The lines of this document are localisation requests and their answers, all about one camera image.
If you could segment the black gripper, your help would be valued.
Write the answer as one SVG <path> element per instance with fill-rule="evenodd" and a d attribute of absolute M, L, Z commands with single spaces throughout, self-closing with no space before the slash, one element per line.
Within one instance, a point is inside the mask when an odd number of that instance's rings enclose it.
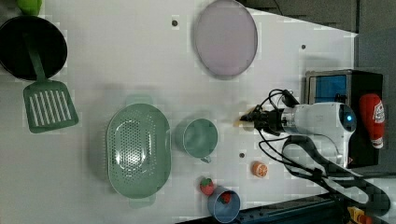
<path fill-rule="evenodd" d="M 279 115 L 275 110 L 266 111 L 256 107 L 253 113 L 243 115 L 240 121 L 253 122 L 255 129 L 269 134 L 280 134 L 282 132 L 282 127 L 278 125 Z"/>

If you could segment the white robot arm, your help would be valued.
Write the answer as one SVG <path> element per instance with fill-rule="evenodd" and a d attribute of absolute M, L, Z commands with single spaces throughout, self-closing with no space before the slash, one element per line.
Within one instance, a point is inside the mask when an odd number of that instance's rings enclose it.
<path fill-rule="evenodd" d="M 357 129 L 356 116 L 348 105 L 296 104 L 272 111 L 256 105 L 240 119 L 251 122 L 259 134 L 269 133 L 275 140 L 282 133 L 287 135 L 275 160 L 292 175 L 310 180 L 336 197 L 344 194 L 332 188 L 330 182 L 344 189 L 360 189 L 368 197 L 365 203 L 350 198 L 346 201 L 371 215 L 382 216 L 390 209 L 391 201 L 384 190 L 347 170 L 349 140 Z"/>

